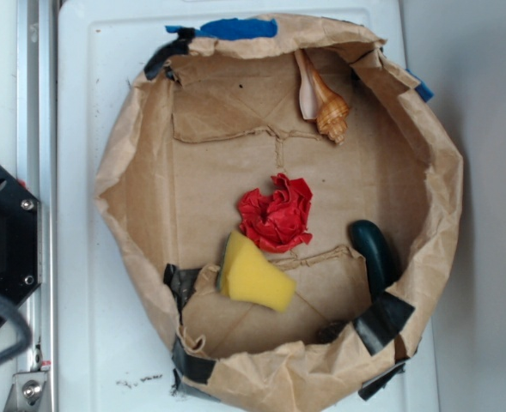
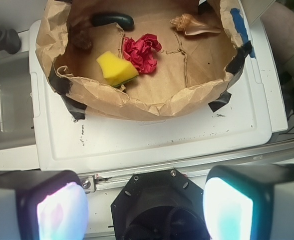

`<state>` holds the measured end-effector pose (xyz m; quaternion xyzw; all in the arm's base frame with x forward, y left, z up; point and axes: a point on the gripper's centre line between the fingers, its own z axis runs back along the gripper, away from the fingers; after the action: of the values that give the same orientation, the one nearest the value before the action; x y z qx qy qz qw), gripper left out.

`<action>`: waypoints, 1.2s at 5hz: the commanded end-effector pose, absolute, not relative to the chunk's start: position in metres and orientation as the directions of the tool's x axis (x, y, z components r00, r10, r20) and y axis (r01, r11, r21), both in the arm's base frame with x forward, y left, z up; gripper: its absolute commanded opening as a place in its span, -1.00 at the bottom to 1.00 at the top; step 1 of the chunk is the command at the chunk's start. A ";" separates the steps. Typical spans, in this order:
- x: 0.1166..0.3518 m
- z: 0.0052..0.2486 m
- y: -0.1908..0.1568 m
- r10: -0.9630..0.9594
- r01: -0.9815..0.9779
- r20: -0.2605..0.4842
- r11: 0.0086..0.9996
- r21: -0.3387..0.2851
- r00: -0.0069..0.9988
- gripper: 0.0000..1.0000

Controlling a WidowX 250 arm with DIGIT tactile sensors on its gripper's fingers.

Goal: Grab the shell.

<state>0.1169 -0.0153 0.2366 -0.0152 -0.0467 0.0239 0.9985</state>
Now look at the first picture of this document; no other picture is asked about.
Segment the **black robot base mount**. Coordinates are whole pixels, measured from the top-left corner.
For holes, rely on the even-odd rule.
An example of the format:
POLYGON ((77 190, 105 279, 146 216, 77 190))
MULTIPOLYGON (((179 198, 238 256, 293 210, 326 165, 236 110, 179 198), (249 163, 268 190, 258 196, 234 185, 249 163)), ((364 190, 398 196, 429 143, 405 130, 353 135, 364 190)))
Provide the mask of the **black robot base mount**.
POLYGON ((15 306, 40 284, 39 205, 0 165, 0 295, 15 306))

